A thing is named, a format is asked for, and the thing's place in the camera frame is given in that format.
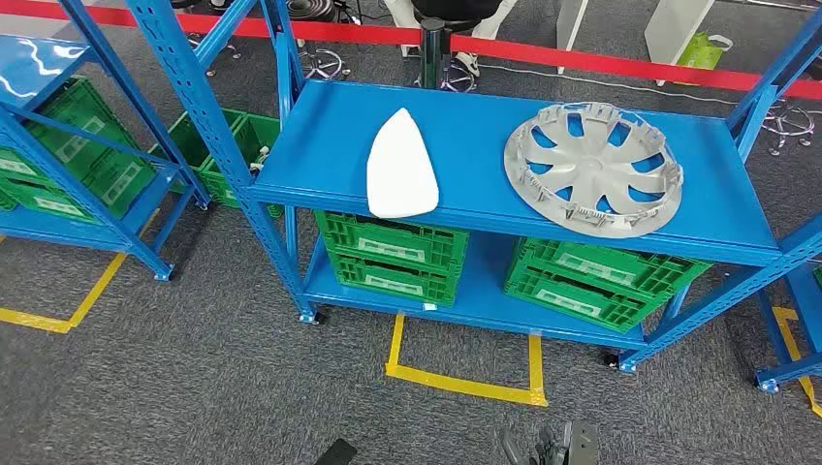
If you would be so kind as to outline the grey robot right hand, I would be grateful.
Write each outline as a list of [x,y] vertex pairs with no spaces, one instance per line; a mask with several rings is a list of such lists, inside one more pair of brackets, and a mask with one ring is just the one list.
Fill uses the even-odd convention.
[[548,426],[540,428],[535,456],[515,448],[508,428],[497,431],[497,439],[510,464],[590,464],[598,463],[599,432],[596,426],[583,421],[566,422],[563,434],[557,436]]

